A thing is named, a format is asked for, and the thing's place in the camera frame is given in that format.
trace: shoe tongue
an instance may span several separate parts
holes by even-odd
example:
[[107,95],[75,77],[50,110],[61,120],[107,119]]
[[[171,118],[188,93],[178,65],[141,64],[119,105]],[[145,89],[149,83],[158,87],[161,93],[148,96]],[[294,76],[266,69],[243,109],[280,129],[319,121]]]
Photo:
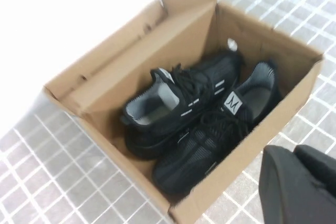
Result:
[[223,106],[221,107],[221,110],[226,111],[243,121],[252,122],[252,110],[247,105],[243,96],[235,89],[230,91],[228,94],[229,95],[225,96],[222,100]]

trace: white stripe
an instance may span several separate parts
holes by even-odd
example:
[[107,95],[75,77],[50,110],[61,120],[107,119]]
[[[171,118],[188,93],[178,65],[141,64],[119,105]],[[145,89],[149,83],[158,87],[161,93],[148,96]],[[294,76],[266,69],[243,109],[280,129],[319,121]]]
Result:
[[222,84],[224,83],[224,81],[225,81],[225,80],[220,81],[219,83],[217,83],[217,84],[215,85],[215,88],[217,88],[218,86],[222,85]]
[[218,94],[218,93],[221,93],[223,90],[224,90],[224,88],[218,89],[218,90],[215,92],[215,95]]
[[180,142],[183,138],[185,138],[188,134],[189,134],[189,132],[185,133],[184,136],[182,136],[182,137],[180,138],[180,140],[178,140],[177,143],[179,143],[179,142]]
[[192,103],[190,103],[188,106],[190,107],[191,105],[194,105],[196,102],[199,102],[199,98],[197,98],[195,101],[193,101]]
[[184,112],[183,114],[181,114],[181,116],[187,115],[188,113],[192,112],[193,110],[188,110],[187,112]]

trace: shoe insole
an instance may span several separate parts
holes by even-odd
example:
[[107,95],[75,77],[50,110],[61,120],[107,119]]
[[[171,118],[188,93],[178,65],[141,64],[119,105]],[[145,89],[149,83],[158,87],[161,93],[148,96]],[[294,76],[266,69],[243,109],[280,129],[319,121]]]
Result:
[[261,87],[253,88],[243,95],[244,99],[248,101],[254,119],[262,112],[270,95],[271,91],[269,89]]

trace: white wall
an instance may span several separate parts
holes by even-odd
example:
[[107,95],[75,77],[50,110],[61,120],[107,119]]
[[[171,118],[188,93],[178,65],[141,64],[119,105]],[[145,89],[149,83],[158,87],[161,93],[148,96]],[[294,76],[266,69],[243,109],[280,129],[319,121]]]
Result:
[[0,135],[45,102],[44,83],[152,0],[0,0]]

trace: shoe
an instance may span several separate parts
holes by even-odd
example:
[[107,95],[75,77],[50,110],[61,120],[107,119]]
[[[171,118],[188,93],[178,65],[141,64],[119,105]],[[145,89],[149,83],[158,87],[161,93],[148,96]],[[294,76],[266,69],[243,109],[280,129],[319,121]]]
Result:
[[153,159],[173,148],[173,136],[186,134],[201,113],[237,83],[241,64],[241,55],[227,50],[189,69],[177,65],[171,72],[151,70],[150,88],[123,109],[130,152]]
[[330,172],[336,161],[324,155],[306,147],[294,153],[280,146],[264,148],[259,195],[265,223],[335,223],[336,198],[329,191],[335,181],[328,178],[325,184],[311,173],[313,169],[324,178],[333,176]]
[[154,183],[170,195],[188,194],[280,100],[274,64],[260,62],[244,83],[201,116],[174,151],[158,160]]

